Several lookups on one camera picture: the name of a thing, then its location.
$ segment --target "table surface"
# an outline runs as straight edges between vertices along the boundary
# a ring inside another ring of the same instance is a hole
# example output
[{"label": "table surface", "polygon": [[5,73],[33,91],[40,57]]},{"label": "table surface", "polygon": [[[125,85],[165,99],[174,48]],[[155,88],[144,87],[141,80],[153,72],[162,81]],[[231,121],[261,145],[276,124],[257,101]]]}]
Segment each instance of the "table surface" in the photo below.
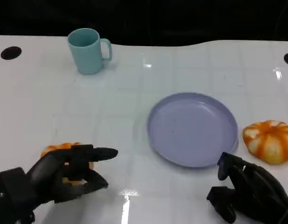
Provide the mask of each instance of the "table surface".
[{"label": "table surface", "polygon": [[[0,36],[0,171],[27,171],[50,144],[79,141],[119,155],[95,169],[107,189],[35,210],[42,224],[175,224],[224,221],[206,196],[217,167],[173,165],[148,145],[145,122],[161,98],[184,91],[213,96],[242,127],[266,119],[288,123],[288,42],[213,41],[184,47],[113,45],[114,59],[96,75],[77,72],[65,37]],[[271,172],[288,193],[288,163],[251,156],[239,137],[235,155]],[[251,223],[238,215],[236,223]]]}]

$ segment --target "mug handle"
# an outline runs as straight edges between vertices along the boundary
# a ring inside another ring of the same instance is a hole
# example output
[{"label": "mug handle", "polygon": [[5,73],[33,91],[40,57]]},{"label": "mug handle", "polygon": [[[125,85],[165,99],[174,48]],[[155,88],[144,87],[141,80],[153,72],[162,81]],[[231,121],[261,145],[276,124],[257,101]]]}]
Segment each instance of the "mug handle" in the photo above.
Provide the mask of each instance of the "mug handle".
[{"label": "mug handle", "polygon": [[109,62],[112,59],[112,45],[111,45],[111,42],[108,39],[105,39],[105,38],[100,39],[100,41],[106,43],[107,46],[108,46],[109,57],[108,58],[104,58],[103,60]]}]

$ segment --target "robotic hand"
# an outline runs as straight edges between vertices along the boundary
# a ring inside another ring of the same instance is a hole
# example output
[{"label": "robotic hand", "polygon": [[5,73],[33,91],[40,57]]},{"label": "robotic hand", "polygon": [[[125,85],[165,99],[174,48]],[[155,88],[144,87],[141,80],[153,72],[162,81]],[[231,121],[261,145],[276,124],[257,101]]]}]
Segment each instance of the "robotic hand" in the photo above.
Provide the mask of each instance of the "robotic hand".
[{"label": "robotic hand", "polygon": [[230,177],[235,189],[212,187],[207,200],[228,223],[235,210],[265,224],[288,224],[288,196],[282,185],[264,168],[223,153],[218,179]]},{"label": "robotic hand", "polygon": [[[112,159],[117,154],[111,148],[77,145],[47,153],[26,174],[22,168],[0,172],[0,224],[31,224],[35,221],[33,210],[43,203],[65,202],[107,188],[107,181],[89,168],[89,162]],[[65,177],[86,182],[73,186],[63,182]]]}]

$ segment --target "small pumpkin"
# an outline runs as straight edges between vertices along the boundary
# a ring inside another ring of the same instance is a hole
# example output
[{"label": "small pumpkin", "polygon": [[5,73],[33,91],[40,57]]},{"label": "small pumpkin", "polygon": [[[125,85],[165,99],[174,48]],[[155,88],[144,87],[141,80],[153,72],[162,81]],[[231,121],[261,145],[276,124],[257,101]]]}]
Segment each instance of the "small pumpkin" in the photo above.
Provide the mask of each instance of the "small pumpkin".
[{"label": "small pumpkin", "polygon": [[288,125],[267,120],[254,123],[243,130],[248,151],[270,164],[288,161]]},{"label": "small pumpkin", "polygon": [[[63,143],[61,145],[47,146],[44,149],[44,151],[41,153],[41,157],[45,156],[47,153],[49,153],[51,151],[56,151],[58,149],[68,149],[68,150],[70,150],[71,146],[77,146],[77,145],[80,145],[80,143],[79,142],[74,142],[74,143],[65,142],[65,143]],[[93,162],[89,162],[89,168],[90,169],[94,168]],[[80,181],[69,181],[67,177],[64,177],[63,178],[63,183],[67,183],[67,182],[71,183],[73,186],[81,184]]]}]

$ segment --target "cup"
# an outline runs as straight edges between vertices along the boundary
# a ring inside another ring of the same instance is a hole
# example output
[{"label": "cup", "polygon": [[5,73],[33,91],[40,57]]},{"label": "cup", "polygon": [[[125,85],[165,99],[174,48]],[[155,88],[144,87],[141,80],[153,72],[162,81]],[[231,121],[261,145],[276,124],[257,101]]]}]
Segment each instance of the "cup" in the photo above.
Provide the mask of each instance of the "cup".
[{"label": "cup", "polygon": [[[102,58],[100,42],[108,46],[109,57]],[[99,33],[90,28],[72,31],[68,35],[68,44],[78,72],[88,75],[99,72],[103,61],[112,59],[112,46],[108,39],[100,39]]]}]

